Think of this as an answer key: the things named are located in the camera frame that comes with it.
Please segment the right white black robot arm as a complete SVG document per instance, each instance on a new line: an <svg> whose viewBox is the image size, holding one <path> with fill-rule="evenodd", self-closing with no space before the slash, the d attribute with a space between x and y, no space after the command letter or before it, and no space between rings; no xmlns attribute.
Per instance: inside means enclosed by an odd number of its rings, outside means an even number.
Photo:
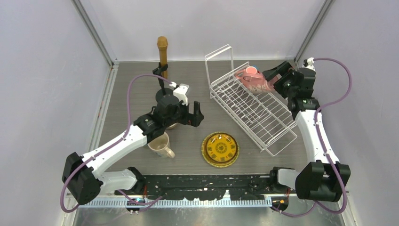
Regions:
<svg viewBox="0 0 399 226"><path fill-rule="evenodd" d="M274 167L269 188L281 193L292 188L303 200L337 202L350 178L349 165L341 164L324 130L318 100L313 97L316 71L312 62L294 69L287 61L263 71L274 90L288 101L287 107L303 138L308 164L297 171Z"/></svg>

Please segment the pink floral cup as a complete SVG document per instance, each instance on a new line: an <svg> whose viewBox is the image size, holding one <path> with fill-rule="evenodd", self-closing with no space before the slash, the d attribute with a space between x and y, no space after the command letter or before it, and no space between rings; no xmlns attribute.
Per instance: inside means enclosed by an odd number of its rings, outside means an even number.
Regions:
<svg viewBox="0 0 399 226"><path fill-rule="evenodd" d="M274 83L279 79L278 76L274 77L271 81L267 81L262 75L255 76L244 76L241 79L243 85L252 93L260 94L260 93L268 93L273 92Z"/></svg>

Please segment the pink plastic cup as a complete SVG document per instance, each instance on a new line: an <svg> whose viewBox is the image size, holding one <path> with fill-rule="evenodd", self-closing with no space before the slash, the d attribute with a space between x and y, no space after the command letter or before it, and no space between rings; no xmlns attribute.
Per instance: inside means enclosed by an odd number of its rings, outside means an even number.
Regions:
<svg viewBox="0 0 399 226"><path fill-rule="evenodd" d="M252 81L252 79L261 79L261 75L252 66L248 66L234 74L240 81Z"/></svg>

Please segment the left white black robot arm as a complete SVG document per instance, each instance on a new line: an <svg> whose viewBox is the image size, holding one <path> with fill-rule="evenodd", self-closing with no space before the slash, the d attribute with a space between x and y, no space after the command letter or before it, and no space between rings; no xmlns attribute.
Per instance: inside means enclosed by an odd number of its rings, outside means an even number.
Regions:
<svg viewBox="0 0 399 226"><path fill-rule="evenodd" d="M200 102L193 102L192 113L189 108L190 105L181 98L166 95L149 113L129 123L124 132L108 143L84 155L73 152L67 156L60 200L64 200L66 190L69 190L78 205L87 204L99 194L114 190L140 194L144 190L144 182L138 178L138 171L129 168L108 172L107 169L127 154L163 135L166 128L175 123L198 127L204 120Z"/></svg>

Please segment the beige ceramic bowl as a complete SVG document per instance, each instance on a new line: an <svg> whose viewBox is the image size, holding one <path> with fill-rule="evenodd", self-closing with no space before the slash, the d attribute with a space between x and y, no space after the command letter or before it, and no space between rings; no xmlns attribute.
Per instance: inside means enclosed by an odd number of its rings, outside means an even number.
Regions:
<svg viewBox="0 0 399 226"><path fill-rule="evenodd" d="M177 125L178 125L178 123L174 123L174 124L168 126L167 129L173 129L173 128L175 128Z"/></svg>

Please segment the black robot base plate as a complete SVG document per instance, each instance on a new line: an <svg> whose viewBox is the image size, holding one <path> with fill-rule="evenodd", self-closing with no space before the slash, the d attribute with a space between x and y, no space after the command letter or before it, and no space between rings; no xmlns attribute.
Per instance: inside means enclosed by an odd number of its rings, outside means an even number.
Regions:
<svg viewBox="0 0 399 226"><path fill-rule="evenodd" d="M260 200L265 194L292 193L292 189L272 182L268 174L225 175L144 175L138 188L125 190L127 195L149 199L201 201L220 200L226 194L233 201Z"/></svg>

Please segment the cream floral cup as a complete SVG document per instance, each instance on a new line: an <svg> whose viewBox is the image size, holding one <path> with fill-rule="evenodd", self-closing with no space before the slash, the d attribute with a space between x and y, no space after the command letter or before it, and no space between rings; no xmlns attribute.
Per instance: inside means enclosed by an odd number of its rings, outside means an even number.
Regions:
<svg viewBox="0 0 399 226"><path fill-rule="evenodd" d="M170 148L170 139L166 132L149 142L148 147L161 158L175 158L175 153Z"/></svg>

